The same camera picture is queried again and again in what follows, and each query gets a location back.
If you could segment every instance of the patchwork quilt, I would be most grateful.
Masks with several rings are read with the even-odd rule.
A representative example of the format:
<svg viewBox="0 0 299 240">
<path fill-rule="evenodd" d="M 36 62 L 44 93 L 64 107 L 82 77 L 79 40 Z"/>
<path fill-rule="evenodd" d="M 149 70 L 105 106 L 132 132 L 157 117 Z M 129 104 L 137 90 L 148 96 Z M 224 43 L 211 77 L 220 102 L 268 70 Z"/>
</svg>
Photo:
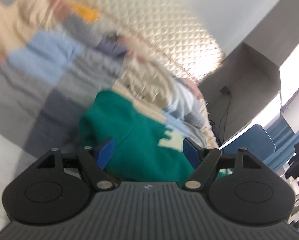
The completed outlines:
<svg viewBox="0 0 299 240">
<path fill-rule="evenodd" d="M 97 19 L 72 0 L 0 0 L 0 198 L 50 148 L 75 151 L 79 119 L 102 90 L 202 147 L 217 146 L 188 81 L 131 41 L 96 32 Z M 0 199 L 0 228 L 6 221 Z"/>
</svg>

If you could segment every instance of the blue chair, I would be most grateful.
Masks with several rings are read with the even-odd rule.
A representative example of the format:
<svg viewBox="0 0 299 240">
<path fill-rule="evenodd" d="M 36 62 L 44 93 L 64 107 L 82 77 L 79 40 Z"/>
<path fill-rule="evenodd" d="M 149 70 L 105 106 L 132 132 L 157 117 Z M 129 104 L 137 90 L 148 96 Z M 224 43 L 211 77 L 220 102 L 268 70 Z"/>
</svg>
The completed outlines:
<svg viewBox="0 0 299 240">
<path fill-rule="evenodd" d="M 259 124 L 253 125 L 240 137 L 225 146 L 223 148 L 224 153 L 235 154 L 239 147 L 246 147 L 250 153 L 262 162 L 275 152 L 275 144 Z"/>
</svg>

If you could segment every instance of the green cloth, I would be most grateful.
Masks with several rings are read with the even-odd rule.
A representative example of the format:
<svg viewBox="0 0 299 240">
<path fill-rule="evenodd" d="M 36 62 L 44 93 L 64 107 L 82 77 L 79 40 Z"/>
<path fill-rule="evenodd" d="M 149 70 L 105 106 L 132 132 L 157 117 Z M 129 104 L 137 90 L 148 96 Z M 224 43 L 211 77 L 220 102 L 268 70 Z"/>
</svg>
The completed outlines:
<svg viewBox="0 0 299 240">
<path fill-rule="evenodd" d="M 194 171 L 182 151 L 158 146 L 162 138 L 173 141 L 166 135 L 170 129 L 138 113 L 129 100 L 112 91 L 97 94 L 81 117 L 79 129 L 83 146 L 114 138 L 115 153 L 105 170 L 120 180 L 176 181 L 182 185 Z"/>
</svg>

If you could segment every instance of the white wall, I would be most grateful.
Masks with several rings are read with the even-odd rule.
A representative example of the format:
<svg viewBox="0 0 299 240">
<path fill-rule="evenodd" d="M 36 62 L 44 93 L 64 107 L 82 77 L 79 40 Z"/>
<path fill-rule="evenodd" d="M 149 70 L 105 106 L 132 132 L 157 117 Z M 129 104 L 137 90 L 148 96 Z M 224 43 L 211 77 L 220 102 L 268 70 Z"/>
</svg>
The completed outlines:
<svg viewBox="0 0 299 240">
<path fill-rule="evenodd" d="M 182 0 L 192 8 L 227 55 L 278 0 Z"/>
</svg>

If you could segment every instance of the blue curtain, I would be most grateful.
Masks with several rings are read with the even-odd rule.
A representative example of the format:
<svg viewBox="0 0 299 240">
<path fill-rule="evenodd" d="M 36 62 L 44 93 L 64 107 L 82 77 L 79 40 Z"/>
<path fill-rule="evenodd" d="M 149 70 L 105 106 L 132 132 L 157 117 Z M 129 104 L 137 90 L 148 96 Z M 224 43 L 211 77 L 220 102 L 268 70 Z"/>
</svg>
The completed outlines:
<svg viewBox="0 0 299 240">
<path fill-rule="evenodd" d="M 273 171 L 281 168 L 294 154 L 294 145 L 299 142 L 299 131 L 294 134 L 285 119 L 280 116 L 266 132 L 275 144 L 275 153 L 263 162 Z"/>
</svg>

